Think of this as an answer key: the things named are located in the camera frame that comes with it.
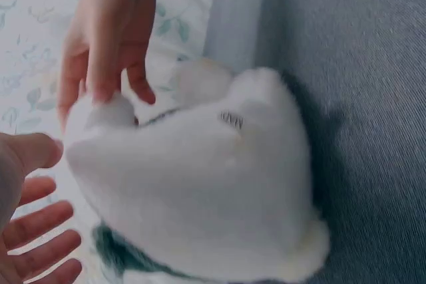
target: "white plush toy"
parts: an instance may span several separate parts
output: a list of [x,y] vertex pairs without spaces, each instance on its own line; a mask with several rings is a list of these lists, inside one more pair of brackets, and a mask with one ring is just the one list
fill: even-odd
[[[135,126],[132,104],[80,99],[65,156],[104,222],[153,260],[218,281],[306,280],[325,263],[310,147],[277,72],[178,67],[180,110]],[[140,122],[150,119],[140,118]]]

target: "stitched eye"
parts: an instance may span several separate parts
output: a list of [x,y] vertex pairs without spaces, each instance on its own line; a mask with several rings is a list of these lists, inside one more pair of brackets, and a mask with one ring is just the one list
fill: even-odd
[[244,119],[238,114],[230,111],[221,112],[219,119],[237,130],[242,130],[244,125]]

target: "plush ear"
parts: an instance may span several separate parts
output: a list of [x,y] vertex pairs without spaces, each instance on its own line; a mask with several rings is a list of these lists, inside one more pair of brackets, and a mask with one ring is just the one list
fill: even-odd
[[71,108],[65,129],[65,148],[87,135],[116,128],[132,128],[134,108],[130,101],[116,92],[108,104],[93,104],[91,94],[84,95]]
[[232,82],[230,70],[209,59],[181,62],[174,72],[178,79],[177,98],[182,106],[220,100]]

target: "open hand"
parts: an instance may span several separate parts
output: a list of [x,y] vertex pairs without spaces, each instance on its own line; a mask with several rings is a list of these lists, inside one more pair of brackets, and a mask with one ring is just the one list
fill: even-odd
[[[21,201],[25,205],[48,196],[55,191],[51,178],[29,178],[25,180]],[[68,202],[58,202],[40,211],[20,217],[6,225],[0,237],[0,283],[18,284],[30,280],[65,258],[80,244],[81,238],[75,231],[65,231],[49,242],[21,255],[9,255],[55,227],[73,215]],[[81,272],[81,264],[70,259],[52,273],[37,280],[36,284],[73,283]]]

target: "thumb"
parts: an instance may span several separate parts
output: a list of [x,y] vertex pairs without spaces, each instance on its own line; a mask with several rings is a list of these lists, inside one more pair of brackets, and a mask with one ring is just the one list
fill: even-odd
[[54,166],[62,156],[63,145],[46,134],[34,133],[0,136],[0,171],[14,172],[24,178],[38,168]]
[[50,168],[62,156],[62,144],[45,134],[0,134],[0,233],[19,203],[25,176]]
[[87,89],[95,102],[107,102],[112,98],[117,77],[117,59],[120,33],[117,28],[95,31],[89,48]]

